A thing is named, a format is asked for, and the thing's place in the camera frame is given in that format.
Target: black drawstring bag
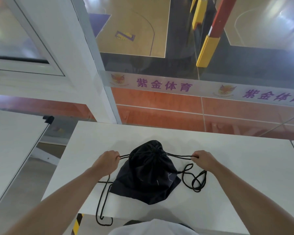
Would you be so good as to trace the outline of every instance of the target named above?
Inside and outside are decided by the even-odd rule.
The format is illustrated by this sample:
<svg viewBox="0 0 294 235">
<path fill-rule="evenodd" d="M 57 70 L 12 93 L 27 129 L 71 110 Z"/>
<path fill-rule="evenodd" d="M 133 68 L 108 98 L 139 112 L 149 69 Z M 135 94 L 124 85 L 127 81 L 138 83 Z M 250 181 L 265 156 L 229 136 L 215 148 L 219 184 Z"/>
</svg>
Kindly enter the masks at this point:
<svg viewBox="0 0 294 235">
<path fill-rule="evenodd" d="M 99 205 L 107 184 L 110 184 L 110 186 L 99 217 L 101 220 L 103 219 L 102 213 L 109 192 L 137 199 L 149 205 L 156 204 L 165 200 L 173 189 L 180 184 L 181 179 L 177 176 L 177 174 L 180 173 L 182 174 L 183 183 L 188 188 L 195 192 L 200 192 L 206 184 L 207 171 L 202 171 L 198 176 L 195 176 L 187 172 L 193 167 L 193 163 L 191 163 L 186 165 L 183 171 L 178 172 L 168 156 L 186 160 L 190 160 L 190 158 L 185 157 L 191 157 L 166 153 L 161 143 L 157 140 L 146 142 L 135 148 L 130 154 L 121 156 L 120 159 L 128 158 L 128 160 L 121 167 L 115 181 L 110 182 L 109 176 L 108 181 L 99 182 L 106 183 L 106 185 L 102 190 L 96 211 L 96 220 L 98 224 L 102 226 L 111 226 L 113 223 L 112 218 L 111 224 L 101 224 L 97 219 Z M 185 174 L 191 174 L 194 177 L 191 187 L 184 182 Z M 204 175 L 202 182 L 198 180 L 198 177 L 201 175 Z M 195 182 L 198 182 L 198 187 L 194 187 Z"/>
</svg>

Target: forearm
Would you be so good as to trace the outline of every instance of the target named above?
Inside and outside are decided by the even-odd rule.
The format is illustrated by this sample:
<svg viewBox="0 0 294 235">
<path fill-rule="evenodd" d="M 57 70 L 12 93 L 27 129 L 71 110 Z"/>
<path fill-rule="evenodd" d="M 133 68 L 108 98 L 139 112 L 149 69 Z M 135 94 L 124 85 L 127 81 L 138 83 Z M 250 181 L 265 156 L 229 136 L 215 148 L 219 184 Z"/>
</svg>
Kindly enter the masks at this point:
<svg viewBox="0 0 294 235">
<path fill-rule="evenodd" d="M 220 163 L 212 173 L 250 234 L 294 234 L 294 218 L 270 198 Z"/>
<path fill-rule="evenodd" d="M 6 235 L 63 234 L 101 179 L 92 167 L 44 199 Z"/>
</svg>

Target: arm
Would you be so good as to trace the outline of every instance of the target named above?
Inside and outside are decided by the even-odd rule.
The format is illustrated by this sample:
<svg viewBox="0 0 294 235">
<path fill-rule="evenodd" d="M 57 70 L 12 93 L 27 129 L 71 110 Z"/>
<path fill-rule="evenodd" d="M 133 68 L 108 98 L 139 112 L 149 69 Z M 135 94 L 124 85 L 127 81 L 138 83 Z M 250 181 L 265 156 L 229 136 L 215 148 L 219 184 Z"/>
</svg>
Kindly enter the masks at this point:
<svg viewBox="0 0 294 235">
<path fill-rule="evenodd" d="M 217 178 L 251 235 L 293 234 L 294 217 L 247 184 L 204 150 L 193 153 L 192 161 Z"/>
<path fill-rule="evenodd" d="M 118 167 L 120 154 L 103 153 L 83 174 L 52 193 L 5 235 L 63 234 L 97 182 Z"/>
</svg>

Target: person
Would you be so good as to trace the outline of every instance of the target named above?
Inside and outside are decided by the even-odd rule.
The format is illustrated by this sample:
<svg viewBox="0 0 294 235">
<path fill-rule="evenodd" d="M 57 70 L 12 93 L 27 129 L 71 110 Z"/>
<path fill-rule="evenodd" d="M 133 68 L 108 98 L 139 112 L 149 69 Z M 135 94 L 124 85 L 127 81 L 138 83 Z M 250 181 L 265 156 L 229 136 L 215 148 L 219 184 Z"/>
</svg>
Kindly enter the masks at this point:
<svg viewBox="0 0 294 235">
<path fill-rule="evenodd" d="M 294 235 L 294 217 L 270 198 L 219 163 L 209 152 L 196 151 L 192 156 L 195 156 L 193 162 L 217 178 L 250 234 Z M 116 170 L 119 161 L 118 152 L 103 153 L 89 169 L 40 202 L 5 235 L 63 234 L 96 183 Z M 160 233 L 197 234 L 183 225 L 162 220 L 122 226 L 110 232 L 111 235 Z"/>
</svg>

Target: white shirt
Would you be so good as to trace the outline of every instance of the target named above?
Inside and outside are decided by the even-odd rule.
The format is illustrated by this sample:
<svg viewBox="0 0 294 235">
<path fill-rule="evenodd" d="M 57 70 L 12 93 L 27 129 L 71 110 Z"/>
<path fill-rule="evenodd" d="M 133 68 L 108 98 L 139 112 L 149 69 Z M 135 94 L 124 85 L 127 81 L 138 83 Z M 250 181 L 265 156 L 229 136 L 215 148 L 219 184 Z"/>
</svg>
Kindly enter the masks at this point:
<svg viewBox="0 0 294 235">
<path fill-rule="evenodd" d="M 108 235 L 198 235 L 192 229 L 159 219 L 115 228 Z"/>
</svg>

